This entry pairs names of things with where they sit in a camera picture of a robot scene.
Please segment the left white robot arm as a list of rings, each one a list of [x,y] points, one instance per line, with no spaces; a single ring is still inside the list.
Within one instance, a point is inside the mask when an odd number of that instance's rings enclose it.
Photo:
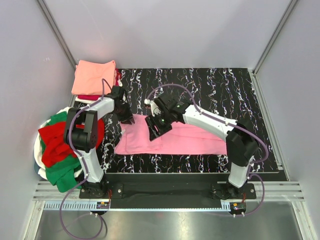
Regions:
[[[107,114],[114,114],[120,123],[135,123],[127,91],[122,86],[113,86],[111,92],[95,102],[82,107],[72,107],[67,113],[63,140],[79,158],[83,173],[83,187],[97,198],[108,193],[108,184],[97,156],[98,123]]]

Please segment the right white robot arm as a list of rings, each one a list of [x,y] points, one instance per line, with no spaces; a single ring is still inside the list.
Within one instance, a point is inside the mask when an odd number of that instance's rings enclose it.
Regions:
[[[145,99],[144,104],[151,109],[145,118],[149,140],[153,141],[173,129],[173,123],[188,124],[214,134],[226,143],[226,154],[231,162],[227,192],[232,198],[239,198],[245,192],[250,161],[258,150],[258,141],[250,135],[243,124],[218,115],[210,115],[207,110],[189,100],[177,101],[165,97]]]

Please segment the pink t shirt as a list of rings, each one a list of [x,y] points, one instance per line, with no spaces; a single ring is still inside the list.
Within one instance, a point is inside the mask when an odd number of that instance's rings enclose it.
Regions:
[[[118,155],[226,155],[227,145],[199,127],[174,122],[172,130],[150,140],[146,116],[134,114],[134,124],[121,124],[121,138],[114,152]]]

